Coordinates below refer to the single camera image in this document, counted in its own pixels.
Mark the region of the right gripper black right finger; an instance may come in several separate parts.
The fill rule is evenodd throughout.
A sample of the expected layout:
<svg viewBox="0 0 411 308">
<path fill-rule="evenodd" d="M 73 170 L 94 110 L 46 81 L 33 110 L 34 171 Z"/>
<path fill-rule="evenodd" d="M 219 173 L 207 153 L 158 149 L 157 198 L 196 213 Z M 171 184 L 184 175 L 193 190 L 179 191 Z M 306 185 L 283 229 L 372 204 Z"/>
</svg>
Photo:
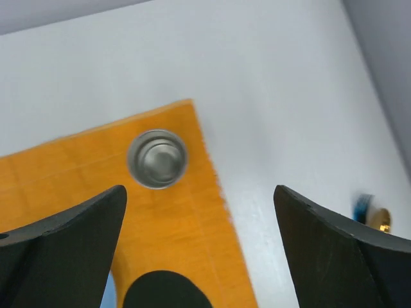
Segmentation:
<svg viewBox="0 0 411 308">
<path fill-rule="evenodd" d="M 274 207 L 300 307 L 410 307 L 410 240 L 285 185 L 275 188 Z"/>
</svg>

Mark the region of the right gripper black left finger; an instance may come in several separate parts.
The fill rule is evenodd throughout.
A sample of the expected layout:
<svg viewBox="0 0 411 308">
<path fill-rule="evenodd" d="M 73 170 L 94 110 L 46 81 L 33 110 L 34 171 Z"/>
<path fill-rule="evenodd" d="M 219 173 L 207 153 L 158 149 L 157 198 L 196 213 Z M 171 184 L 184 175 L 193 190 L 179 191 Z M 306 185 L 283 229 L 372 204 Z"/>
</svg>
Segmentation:
<svg viewBox="0 0 411 308">
<path fill-rule="evenodd" d="M 1 307 L 99 307 L 127 205 L 115 185 L 1 232 Z"/>
</svg>

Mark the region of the blue plastic plate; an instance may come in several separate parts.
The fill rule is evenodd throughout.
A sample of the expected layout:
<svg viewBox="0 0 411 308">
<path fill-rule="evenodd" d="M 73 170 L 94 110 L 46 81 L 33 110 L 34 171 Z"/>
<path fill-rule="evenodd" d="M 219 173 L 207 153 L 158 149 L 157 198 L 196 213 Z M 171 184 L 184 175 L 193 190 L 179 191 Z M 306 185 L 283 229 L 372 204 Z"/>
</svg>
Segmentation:
<svg viewBox="0 0 411 308">
<path fill-rule="evenodd" d="M 116 308 L 117 307 L 117 295 L 116 286 L 114 282 L 114 277 L 110 271 L 107 282 L 105 285 L 105 290 L 103 292 L 103 297 L 101 300 L 100 308 Z"/>
</svg>

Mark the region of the blue metallic fork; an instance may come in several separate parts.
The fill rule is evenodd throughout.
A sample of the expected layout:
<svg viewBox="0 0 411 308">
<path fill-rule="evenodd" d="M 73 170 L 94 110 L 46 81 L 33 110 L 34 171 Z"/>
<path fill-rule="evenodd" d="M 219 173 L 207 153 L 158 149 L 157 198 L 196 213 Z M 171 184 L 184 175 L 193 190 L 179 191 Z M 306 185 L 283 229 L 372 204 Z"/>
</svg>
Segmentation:
<svg viewBox="0 0 411 308">
<path fill-rule="evenodd" d="M 353 205 L 353 219 L 363 225 L 368 224 L 374 214 L 374 195 L 359 194 Z"/>
</svg>

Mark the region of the orange cartoon mouse placemat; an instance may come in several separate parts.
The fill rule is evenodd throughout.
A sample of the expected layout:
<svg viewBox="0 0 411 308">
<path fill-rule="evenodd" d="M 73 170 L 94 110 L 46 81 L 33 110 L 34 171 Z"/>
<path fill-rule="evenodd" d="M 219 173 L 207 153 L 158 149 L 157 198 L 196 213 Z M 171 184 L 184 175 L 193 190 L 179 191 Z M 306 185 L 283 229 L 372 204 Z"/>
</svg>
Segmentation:
<svg viewBox="0 0 411 308">
<path fill-rule="evenodd" d="M 161 190 L 139 185 L 127 168 L 132 141 L 153 129 L 177 134 L 188 150 L 184 176 Z M 2 157 L 1 230 L 48 217 L 114 185 L 124 185 L 128 195 L 112 263 L 118 305 L 137 278 L 155 270 L 184 275 L 213 307 L 257 305 L 190 99 Z"/>
</svg>

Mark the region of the paper cup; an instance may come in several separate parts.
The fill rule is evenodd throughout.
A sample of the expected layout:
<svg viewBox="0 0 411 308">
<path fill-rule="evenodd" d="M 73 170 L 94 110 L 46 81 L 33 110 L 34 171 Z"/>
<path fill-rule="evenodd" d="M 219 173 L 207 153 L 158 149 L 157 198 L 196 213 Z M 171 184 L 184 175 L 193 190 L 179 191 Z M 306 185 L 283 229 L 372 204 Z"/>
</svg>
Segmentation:
<svg viewBox="0 0 411 308">
<path fill-rule="evenodd" d="M 127 168 L 132 178 L 149 189 L 166 189 L 185 174 L 189 161 L 184 141 L 169 130 L 143 132 L 127 150 Z"/>
</svg>

